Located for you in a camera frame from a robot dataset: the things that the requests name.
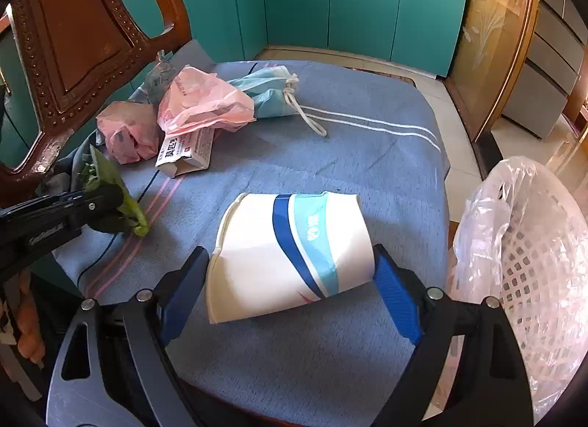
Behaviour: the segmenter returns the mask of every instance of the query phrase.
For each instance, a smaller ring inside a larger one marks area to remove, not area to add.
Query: dark blue stripe
[[[282,248],[284,254],[294,265],[302,280],[314,294],[320,299],[324,299],[325,296],[312,277],[311,271],[308,269],[304,258],[302,258],[298,246],[296,246],[296,242],[292,236],[292,230],[290,230],[290,221],[288,219],[288,202],[290,201],[290,196],[292,195],[277,195],[273,201],[273,232],[276,235],[276,240],[280,248]]]

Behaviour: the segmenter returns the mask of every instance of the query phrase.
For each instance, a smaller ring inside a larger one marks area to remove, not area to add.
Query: metal screw
[[[151,299],[152,296],[153,293],[151,292],[151,289],[141,289],[141,291],[137,293],[137,301],[144,303]]]
[[[501,302],[498,301],[494,296],[488,296],[486,298],[486,306],[491,307],[492,309],[496,309],[497,307],[501,306]]]
[[[428,288],[427,296],[433,299],[434,301],[438,301],[443,297],[443,291],[441,291],[439,288]]]
[[[93,309],[95,305],[96,302],[93,299],[84,299],[82,301],[82,309],[84,311],[89,311],[90,309]]]

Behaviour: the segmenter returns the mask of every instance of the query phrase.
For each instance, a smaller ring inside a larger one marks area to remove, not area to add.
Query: white cardboard box
[[[205,170],[211,162],[214,128],[201,128],[184,135],[164,140],[155,167],[170,178]]]

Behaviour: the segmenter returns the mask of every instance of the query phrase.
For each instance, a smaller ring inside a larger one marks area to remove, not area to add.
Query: pink stripe on tablecloth
[[[149,224],[153,225],[153,223],[155,222],[155,220],[158,218],[158,216],[161,214],[161,212],[164,210],[164,208],[167,206],[167,204],[169,203],[170,199],[172,198],[173,194],[175,193],[175,191],[178,189],[178,186],[180,185],[180,183],[183,180],[183,176],[180,177],[176,183],[173,185],[171,191],[168,193],[168,195],[166,196],[166,198],[164,199],[163,203],[161,204],[161,206],[159,207],[159,209],[155,212],[155,214],[153,215],[153,217],[149,220]],[[131,252],[131,254],[128,256],[127,259],[125,259],[125,262],[121,265],[121,267],[118,269],[118,271],[116,273],[114,273],[114,275],[108,280],[106,281],[95,293],[94,297],[98,298],[103,292],[104,290],[110,286],[112,284],[112,282],[114,282],[126,269],[126,267],[130,264],[131,261],[133,261],[133,259],[135,258],[137,252],[139,251],[140,246],[143,244],[143,239],[145,238],[141,238],[139,240],[139,242],[137,243],[137,245],[134,247],[133,251]]]
[[[151,203],[149,203],[149,206],[147,207],[147,210],[145,211],[146,215],[149,214],[149,212],[154,207],[157,200],[159,200],[161,194],[165,190],[165,187],[168,185],[169,180],[170,180],[170,178],[166,178],[165,181],[162,183],[161,188],[159,188],[159,191],[157,192],[155,197],[151,200]],[[122,249],[116,254],[116,256],[113,259],[111,259],[111,261],[104,267],[104,269],[101,271],[101,273],[99,273],[98,276],[96,276],[92,280],[92,282],[90,282],[89,285],[86,286],[86,289],[84,289],[84,296],[89,297],[90,290],[93,288],[93,286],[99,280],[101,280],[108,273],[108,271],[110,271],[112,269],[112,267],[117,263],[117,261],[119,260],[119,258],[123,254],[123,252],[128,248],[130,242],[132,240],[136,240],[137,238],[138,238],[138,236],[135,236],[134,234],[132,234],[131,236],[129,236],[127,238],[125,244],[122,246]]]

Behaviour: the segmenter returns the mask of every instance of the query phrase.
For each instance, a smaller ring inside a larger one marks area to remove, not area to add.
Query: light blue stripe
[[[302,248],[315,267],[329,296],[339,292],[337,269],[327,236],[326,207],[329,194],[294,195],[296,231]]]

